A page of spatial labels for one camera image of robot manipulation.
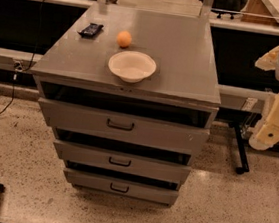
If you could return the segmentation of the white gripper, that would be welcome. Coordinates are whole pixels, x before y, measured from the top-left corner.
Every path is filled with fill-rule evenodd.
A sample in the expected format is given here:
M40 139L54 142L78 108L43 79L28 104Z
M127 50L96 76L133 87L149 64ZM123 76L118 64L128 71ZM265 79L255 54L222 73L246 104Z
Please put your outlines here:
M266 52L255 62L255 67L265 71L279 70L279 46ZM271 95L264 105L262 118L259 119L249 137L249 145L255 150L264 151L279 142L279 93Z

